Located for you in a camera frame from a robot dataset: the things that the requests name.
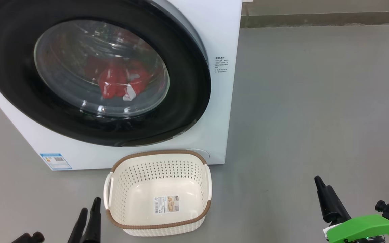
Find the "red and white garment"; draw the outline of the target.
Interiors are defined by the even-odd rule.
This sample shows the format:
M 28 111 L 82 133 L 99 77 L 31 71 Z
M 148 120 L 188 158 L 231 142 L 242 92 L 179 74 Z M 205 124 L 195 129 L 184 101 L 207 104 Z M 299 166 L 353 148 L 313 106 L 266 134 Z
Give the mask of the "red and white garment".
M 104 99 L 123 98 L 132 101 L 150 82 L 151 74 L 145 65 L 135 59 L 100 59 L 89 56 L 84 68 L 85 75 L 93 79 Z

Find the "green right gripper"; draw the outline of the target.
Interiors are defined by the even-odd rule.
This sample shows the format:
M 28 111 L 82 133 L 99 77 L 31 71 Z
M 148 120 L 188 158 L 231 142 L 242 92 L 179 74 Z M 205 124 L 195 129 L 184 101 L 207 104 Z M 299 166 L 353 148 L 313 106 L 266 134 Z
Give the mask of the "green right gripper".
M 332 186 L 326 186 L 320 176 L 314 177 L 323 220 L 337 224 L 325 228 L 329 243 L 349 243 L 368 237 L 389 235 L 389 220 L 378 214 L 351 218 Z

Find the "round white drain filter cover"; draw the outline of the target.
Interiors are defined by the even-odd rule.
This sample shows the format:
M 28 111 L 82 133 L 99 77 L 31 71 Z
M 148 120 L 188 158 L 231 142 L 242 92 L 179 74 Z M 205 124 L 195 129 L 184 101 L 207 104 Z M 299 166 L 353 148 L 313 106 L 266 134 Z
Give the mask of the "round white drain filter cover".
M 196 152 L 197 154 L 199 154 L 200 156 L 202 156 L 206 162 L 207 162 L 207 161 L 209 160 L 209 158 L 210 158 L 210 154 L 209 154 L 207 151 L 202 150 L 202 149 L 191 148 L 191 149 L 187 149 L 187 151 Z

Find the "cream laundry basket brown rim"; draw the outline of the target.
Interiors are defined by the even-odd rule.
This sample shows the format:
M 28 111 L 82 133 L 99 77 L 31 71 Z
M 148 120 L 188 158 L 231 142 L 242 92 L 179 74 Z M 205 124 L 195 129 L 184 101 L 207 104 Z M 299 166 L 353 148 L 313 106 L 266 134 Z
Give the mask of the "cream laundry basket brown rim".
M 179 212 L 154 214 L 154 197 L 178 195 Z M 111 223 L 127 234 L 158 237 L 198 229 L 212 200 L 210 168 L 187 150 L 130 154 L 111 168 L 103 204 Z

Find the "white front-load washing machine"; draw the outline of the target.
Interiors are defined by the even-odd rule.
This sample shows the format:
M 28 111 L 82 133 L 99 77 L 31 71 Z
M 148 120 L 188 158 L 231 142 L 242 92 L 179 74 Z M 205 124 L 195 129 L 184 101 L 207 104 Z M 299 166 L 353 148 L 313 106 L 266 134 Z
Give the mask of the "white front-load washing machine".
M 67 140 L 66 137 L 60 140 L 53 135 L 42 133 L 30 140 L 14 125 L 39 156 L 40 154 L 62 154 L 72 170 L 107 169 L 111 168 L 120 158 L 130 154 L 196 148 L 210 154 L 208 164 L 224 164 L 233 98 L 242 0 L 153 1 L 158 4 L 167 3 L 174 6 L 190 22 L 203 43 L 211 77 L 210 98 L 203 115 L 193 126 L 168 140 L 135 147 L 109 147 L 80 143 L 77 140 Z M 226 73 L 214 72 L 215 57 L 228 58 L 229 66 Z

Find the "small black text sticker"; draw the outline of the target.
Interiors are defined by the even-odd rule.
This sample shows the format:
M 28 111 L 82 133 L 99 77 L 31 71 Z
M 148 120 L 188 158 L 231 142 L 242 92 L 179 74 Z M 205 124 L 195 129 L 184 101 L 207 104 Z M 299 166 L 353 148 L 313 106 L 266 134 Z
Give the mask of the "small black text sticker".
M 215 57 L 214 72 L 226 73 L 228 71 L 229 60 L 227 57 Z

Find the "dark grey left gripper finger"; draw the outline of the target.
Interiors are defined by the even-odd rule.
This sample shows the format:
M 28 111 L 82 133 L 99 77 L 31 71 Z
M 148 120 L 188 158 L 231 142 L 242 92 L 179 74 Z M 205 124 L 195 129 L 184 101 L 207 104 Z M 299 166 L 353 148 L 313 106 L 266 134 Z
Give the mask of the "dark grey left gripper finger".
M 80 243 L 101 243 L 101 198 L 96 197 L 89 211 L 89 220 Z
M 74 228 L 71 232 L 71 235 L 70 235 L 67 243 L 80 243 L 83 231 L 85 229 L 87 218 L 88 218 L 88 209 L 83 208 L 80 211 L 80 215 L 78 217 L 78 220 L 74 225 Z

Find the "printed product label sticker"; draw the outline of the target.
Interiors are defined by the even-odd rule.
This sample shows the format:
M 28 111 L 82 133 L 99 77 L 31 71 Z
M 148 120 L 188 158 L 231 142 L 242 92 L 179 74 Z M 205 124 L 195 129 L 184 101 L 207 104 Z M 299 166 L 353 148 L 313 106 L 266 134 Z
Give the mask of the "printed product label sticker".
M 154 214 L 179 212 L 180 211 L 179 201 L 180 200 L 178 195 L 154 197 L 153 199 Z

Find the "round black glass washer door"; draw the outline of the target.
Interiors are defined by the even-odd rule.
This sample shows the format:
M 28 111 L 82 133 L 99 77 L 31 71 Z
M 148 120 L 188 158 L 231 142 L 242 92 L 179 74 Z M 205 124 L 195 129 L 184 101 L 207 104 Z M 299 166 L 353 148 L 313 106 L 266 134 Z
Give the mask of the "round black glass washer door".
M 89 56 L 142 62 L 150 82 L 132 101 L 104 99 Z M 109 147 L 168 140 L 193 126 L 211 93 L 199 35 L 153 0 L 0 0 L 0 109 L 39 133 Z

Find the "blue energy label sticker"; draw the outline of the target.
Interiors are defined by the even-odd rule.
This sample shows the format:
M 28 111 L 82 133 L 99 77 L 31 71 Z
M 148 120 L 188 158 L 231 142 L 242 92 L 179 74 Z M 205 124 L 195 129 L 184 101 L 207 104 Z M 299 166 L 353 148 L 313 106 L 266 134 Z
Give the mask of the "blue energy label sticker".
M 71 166 L 62 154 L 40 154 L 51 170 L 71 170 Z

